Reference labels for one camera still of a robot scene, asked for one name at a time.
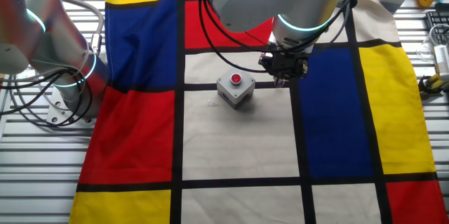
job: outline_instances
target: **black grid line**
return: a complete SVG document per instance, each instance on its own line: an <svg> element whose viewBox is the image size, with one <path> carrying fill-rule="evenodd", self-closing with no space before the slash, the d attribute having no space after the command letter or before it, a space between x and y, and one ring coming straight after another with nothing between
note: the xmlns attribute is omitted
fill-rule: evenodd
<svg viewBox="0 0 449 224"><path fill-rule="evenodd" d="M185 0L177 0L177 65L175 89L175 125L173 133L172 190L170 224L181 224L182 157L184 145L184 81L185 81Z"/></svg>
<svg viewBox="0 0 449 224"><path fill-rule="evenodd" d="M351 51L351 59L354 67L354 74L356 76L356 85L361 103L362 117L365 124L366 138L368 139L371 163L373 164L377 202L380 209L380 219L383 224L390 224L393 220L391 216L390 203L388 200L387 185L383 179L384 171L382 168L382 160L380 159L379 144L377 142L373 114L371 112L370 101L368 99L368 90L366 89L365 75L363 73L360 52L356 42L356 28L352 11L349 13L346 24L346 33L348 36L348 41L351 43L349 50Z"/></svg>
<svg viewBox="0 0 449 224"><path fill-rule="evenodd" d="M257 82L256 89L273 89L276 88L274 82ZM290 88L290 83L286 82L281 88ZM185 84L185 91L216 91L217 84Z"/></svg>
<svg viewBox="0 0 449 224"><path fill-rule="evenodd" d="M307 146L304 136L304 124L300 100L300 87L298 79L290 82L290 98L293 112L293 125L295 127L295 142L298 168L300 170L302 207L306 224L315 224L314 193L311 188L309 160L307 159Z"/></svg>
<svg viewBox="0 0 449 224"><path fill-rule="evenodd" d="M385 183L400 183L414 181L437 181L436 172L407 173L383 175ZM341 178L310 178L283 177L283 178L230 178L210 180L183 180L181 188L208 189L208 188L230 188L230 187L274 187L274 186L296 186L296 185L356 185L375 184L374 176L364 177L341 177ZM173 188L171 182L120 184L120 185L89 185L78 184L76 192L137 192L170 190Z"/></svg>

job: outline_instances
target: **emergency stop button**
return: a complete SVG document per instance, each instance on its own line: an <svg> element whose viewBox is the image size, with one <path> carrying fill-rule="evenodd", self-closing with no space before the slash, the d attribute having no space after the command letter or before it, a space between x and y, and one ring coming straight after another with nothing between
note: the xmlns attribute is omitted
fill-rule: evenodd
<svg viewBox="0 0 449 224"><path fill-rule="evenodd" d="M241 84L241 75L234 73L231 75L231 84L233 85L240 85Z"/></svg>

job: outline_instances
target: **black cable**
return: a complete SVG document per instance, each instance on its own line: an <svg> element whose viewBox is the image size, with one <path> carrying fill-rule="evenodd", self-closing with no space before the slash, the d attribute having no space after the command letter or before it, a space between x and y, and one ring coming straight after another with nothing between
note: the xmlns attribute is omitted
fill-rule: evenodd
<svg viewBox="0 0 449 224"><path fill-rule="evenodd" d="M71 119L73 118L73 116L76 114L76 112L77 112L76 110L78 110L79 107L76 108L76 110L74 111L74 113L73 113L68 119L66 119L65 121L63 121L63 122L61 122L61 123L59 123L59 124L53 124L53 123L50 123L50 122L48 122L48 121L42 119L39 115L35 114L35 117L36 117L37 119L39 119L39 120L41 120L41 121L43 121L43 122L46 123L46 124L39 124L39 123L37 123L36 121L32 121L32 120L31 120L29 117L27 117L21 110L18 111L18 112L19 112L19 113L24 117L24 119L26 119L29 123L31 123L31 124L33 124L33 125L35 125L35 126L39 126L39 127L48 127L48 128L52 128L52 129L55 129L55 130L56 130L56 129L58 129L60 126L70 126L70 125L72 125L72 124L75 124L76 122L78 122L80 119L82 119L82 118L87 114L87 112L89 111L89 109L91 108L92 103L93 103L93 94L92 94L91 86L89 85L89 83L88 83L87 81L86 81L85 84L86 84L86 88L89 90L89 104L88 104L86 110L83 112L83 114L81 114L77 119L71 120ZM11 99L13 100L14 105L17 105L17 103L16 103L16 101L15 101L15 98L12 97Z"/></svg>
<svg viewBox="0 0 449 224"><path fill-rule="evenodd" d="M74 78L74 80L75 80L75 82L76 82L76 85L78 86L78 90L81 91L81 87L80 87L80 85L79 85L79 80L76 79L75 76L73 76L73 78ZM17 104L17 102L16 102L16 100L15 100L14 95L12 94L12 90L10 90L10 94L11 94L11 100L13 101L14 105L17 107L18 104ZM20 101L21 101L23 104L25 104L25 99L23 98L23 95L22 95L22 93L20 92L20 89L17 90L17 95L19 96ZM33 124L36 125L36 126L38 126L38 125L39 125L39 126L49 126L49 127L66 126L65 123L70 122L70 121L72 120L72 118L75 116L75 114L79 111L79 108L80 108L81 104L82 104L82 95L79 96L78 103L77 103L77 105L76 105L76 107L75 107L75 110L73 111L72 115L69 116L69 117L68 117L66 120L64 120L63 122L60 122L59 124L50 123L50 122L48 122L47 120L42 119L39 115L37 115L36 113L34 113L29 107L26 107L25 109L27 109L28 112L29 112L31 115L33 115L36 119L38 119L38 120L42 121L43 123L45 123L44 125L38 124L38 123L32 121L32 120L29 119L29 118L28 118L28 117L27 117L21 110L18 111L18 112L19 112L19 113L20 113L20 114L21 114L21 115L22 115L28 122L33 123Z"/></svg>
<svg viewBox="0 0 449 224"><path fill-rule="evenodd" d="M59 71L57 71L57 72L54 72L54 73L52 73L52 74L49 74L48 76L44 77L43 79L33 81L33 82L30 83L30 84L24 84L24 85L21 85L21 86L17 86L17 85L16 85L16 86L0 86L0 89L1 89L1 90L15 90L15 89L19 89L19 88L32 87L32 86L35 86L35 85L37 85L37 84L40 84L40 83L42 83L42 82L45 82L45 81L47 81L47 80L52 79L52 78L55 77L56 75L60 74L61 71L65 71L65 70L59 70Z"/></svg>
<svg viewBox="0 0 449 224"><path fill-rule="evenodd" d="M36 97L34 97L31 101L29 101L28 103L24 104L23 106L20 107L16 107L12 110L6 111L6 112L0 112L0 116L3 115L8 115L8 114L13 114L14 112L18 112L20 110L23 110L29 106L31 106L34 102L36 102L44 93L45 91L51 86L51 84L53 84L54 82L56 82L59 77L61 77L63 74L67 73L69 70L62 70L57 77L54 77L53 79L51 79L51 81L42 89L41 92L39 92Z"/></svg>
<svg viewBox="0 0 449 224"><path fill-rule="evenodd" d="M59 124L50 123L50 122L46 121L45 119L42 119L39 115L35 114L35 113L34 113L32 110L30 110L28 107L27 107L26 109L30 112L30 114L32 114L34 117L36 117L38 120L44 122L45 124L40 124L40 123L37 123L37 122L35 122L35 121L32 121L32 120L31 120L29 117L27 117L21 110L18 111L18 112L19 112L19 113L24 117L24 119L26 119L28 122L32 123L32 124L35 125L35 126L40 126L40 127L49 127L49 128L56 129L56 128L59 127L59 126L69 126L69 125L72 125L72 124L78 122L80 119L82 119L82 118L87 114L87 112L88 112L89 109L91 108L92 103L93 103L93 94L92 94L91 86L89 85L89 83L87 82L86 79L81 78L81 80L78 80L75 76L73 76L73 77L74 77L74 80L75 80L75 82L76 82L76 85L78 86L78 90L79 90L79 91L81 91L81 87L80 87L80 84L79 84L80 81L84 81L84 84L86 85L86 87L87 87L87 89L88 89L88 91L89 91L89 104L88 104L86 110L83 112L83 114L81 114L77 119L73 119L73 117L74 117L74 116L76 115L76 113L79 111L79 108L80 108L80 106L81 106L81 104L82 104L82 95L79 96L78 103L77 103L77 105L76 105L76 107L75 107L75 110L73 111L72 115L69 116L69 117L68 117L66 120L64 120L63 122L60 122ZM18 92L18 96L19 96L20 100L22 101L22 103L25 103L25 101L24 101L24 99L23 99L23 96L22 96L21 92L20 92L19 90L17 90L17 92ZM10 94L11 94L11 100L13 101L14 105L17 107L18 105L17 105L17 102L16 102L16 100L15 100L15 98L14 98L14 95L13 95L13 93L12 93L12 90L10 90Z"/></svg>
<svg viewBox="0 0 449 224"><path fill-rule="evenodd" d="M227 63L228 65L231 65L232 67L235 67L236 69L239 70L243 70L243 71L247 71L247 72L252 72L252 73L268 73L268 71L266 70L252 70L252 69L248 69L245 67L240 67L236 64L234 64L233 62L229 61L228 59L226 59L218 50L217 48L213 45L212 41L210 40L210 37L206 31L206 26L204 25L204 19L203 19L203 8L202 8L202 3L201 0L199 0L198 2L198 10L199 10L199 20L200 20L200 24L201 24L201 29L203 30L204 36L206 37L206 40L209 43L210 48L218 55L218 57L220 57L225 63Z"/></svg>
<svg viewBox="0 0 449 224"><path fill-rule="evenodd" d="M265 42L259 40L259 38L253 36L252 34L250 34L250 33L248 33L248 32L245 32L245 34L247 34L249 37L253 38L253 39L256 40L256 41L259 41L261 44L264 44L265 46L268 46L268 44L266 44Z"/></svg>

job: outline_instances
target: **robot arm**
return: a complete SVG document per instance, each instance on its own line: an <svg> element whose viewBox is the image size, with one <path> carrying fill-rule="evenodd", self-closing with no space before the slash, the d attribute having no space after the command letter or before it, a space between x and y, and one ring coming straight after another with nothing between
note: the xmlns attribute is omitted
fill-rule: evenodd
<svg viewBox="0 0 449 224"><path fill-rule="evenodd" d="M18 74L28 65L39 73L61 66L76 69L92 89L92 105L89 105L90 93L80 93L78 84L84 79L65 74L55 86L69 109L76 110L78 115L88 111L86 117L96 117L106 89L108 69L70 20L62 0L0 2L0 73Z"/></svg>
<svg viewBox="0 0 449 224"><path fill-rule="evenodd" d="M273 18L270 49L260 64L277 79L304 77L307 54L326 30L339 0L207 0L231 32L245 32ZM279 70L295 67L296 70Z"/></svg>

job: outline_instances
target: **fabric mat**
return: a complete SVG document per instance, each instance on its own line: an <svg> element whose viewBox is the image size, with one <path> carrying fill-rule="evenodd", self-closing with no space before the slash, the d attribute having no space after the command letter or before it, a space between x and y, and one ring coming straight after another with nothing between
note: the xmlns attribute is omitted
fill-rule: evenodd
<svg viewBox="0 0 449 224"><path fill-rule="evenodd" d="M230 67L197 0L106 4L110 83L70 223L449 223L417 79L377 0L358 1L306 79L276 89L253 74L237 111L217 94ZM259 53L206 27L227 58L260 68ZM271 28L249 33L267 42Z"/></svg>

